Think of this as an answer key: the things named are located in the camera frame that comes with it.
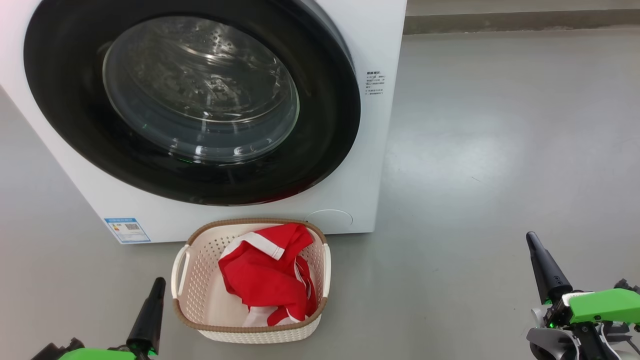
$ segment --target perforated basket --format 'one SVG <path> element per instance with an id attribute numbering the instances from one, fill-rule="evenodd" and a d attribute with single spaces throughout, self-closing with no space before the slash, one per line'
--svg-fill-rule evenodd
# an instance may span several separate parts
<path id="1" fill-rule="evenodd" d="M 306 320 L 271 327 L 242 327 L 248 314 L 239 297 L 227 293 L 218 260 L 234 238 L 267 227 L 303 224 L 314 239 L 300 254 L 310 268 L 318 308 Z M 285 343 L 309 337 L 320 323 L 331 281 L 331 252 L 324 234 L 307 222 L 274 218 L 224 220 L 199 228 L 180 249 L 171 273 L 173 309 L 188 327 L 212 340 L 228 343 Z"/>

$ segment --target washing machine door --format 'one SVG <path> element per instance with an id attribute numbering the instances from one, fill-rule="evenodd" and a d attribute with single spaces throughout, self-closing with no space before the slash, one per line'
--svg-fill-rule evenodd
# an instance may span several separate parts
<path id="1" fill-rule="evenodd" d="M 24 66 L 46 119 L 88 161 L 197 204 L 306 190 L 360 121 L 343 39 L 298 0 L 44 0 Z"/>

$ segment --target red cloth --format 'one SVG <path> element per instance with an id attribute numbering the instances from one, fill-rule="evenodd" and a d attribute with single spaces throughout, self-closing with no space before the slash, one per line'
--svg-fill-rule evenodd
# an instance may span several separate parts
<path id="1" fill-rule="evenodd" d="M 227 291 L 239 296 L 250 311 L 277 307 L 267 314 L 269 326 L 287 318 L 303 321 L 317 304 L 309 266 L 298 254 L 312 243 L 301 224 L 269 227 L 236 238 L 218 261 Z"/>

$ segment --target white washing machine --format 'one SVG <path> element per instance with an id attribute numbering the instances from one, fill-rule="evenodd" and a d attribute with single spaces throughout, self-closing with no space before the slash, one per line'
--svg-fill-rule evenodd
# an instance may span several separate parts
<path id="1" fill-rule="evenodd" d="M 405 6 L 6 0 L 0 85 L 122 243 L 239 217 L 370 232 Z"/>

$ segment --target white handle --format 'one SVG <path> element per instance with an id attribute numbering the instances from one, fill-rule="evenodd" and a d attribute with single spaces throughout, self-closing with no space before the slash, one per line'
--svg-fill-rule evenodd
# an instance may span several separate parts
<path id="1" fill-rule="evenodd" d="M 187 265 L 189 264 L 189 253 L 187 252 L 189 249 L 189 244 L 183 246 L 178 254 L 175 256 L 175 260 L 173 261 L 173 268 L 171 269 L 171 295 L 174 299 L 177 299 L 178 296 L 182 295 L 182 287 L 184 287 L 184 278 L 187 276 Z M 180 267 L 180 263 L 182 262 L 182 258 L 187 256 L 187 259 L 184 261 L 184 266 L 182 267 L 182 278 L 180 279 L 180 287 L 178 287 L 178 267 Z"/>
<path id="2" fill-rule="evenodd" d="M 324 286 L 322 289 L 322 297 L 329 296 L 329 286 L 331 286 L 331 251 L 329 244 L 324 245 Z"/>

